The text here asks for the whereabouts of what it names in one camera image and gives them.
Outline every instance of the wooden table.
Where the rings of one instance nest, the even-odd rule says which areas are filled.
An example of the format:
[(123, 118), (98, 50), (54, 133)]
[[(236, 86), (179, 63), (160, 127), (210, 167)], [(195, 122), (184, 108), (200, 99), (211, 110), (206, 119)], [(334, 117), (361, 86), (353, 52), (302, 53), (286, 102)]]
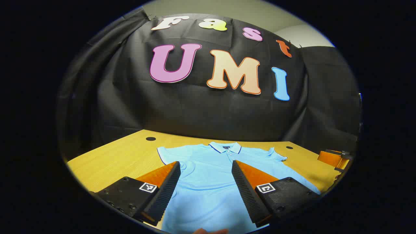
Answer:
[[(147, 137), (156, 140), (148, 141)], [(176, 136), (166, 133), (141, 130), (109, 144), (103, 145), (90, 152), (80, 155), (70, 161), (68, 166), (89, 191), (98, 192), (124, 176), (137, 178), (164, 164), (157, 152), (158, 147), (174, 148), (184, 145), (204, 144), (212, 141), (217, 143), (233, 143), (193, 137)], [(271, 147), (287, 157), (285, 165), (314, 184), (321, 192), (326, 191), (334, 182), (339, 172), (321, 161), (318, 155), (291, 142), (238, 142), (242, 147), (260, 148), (268, 151)], [(163, 219), (158, 226), (161, 229)]]

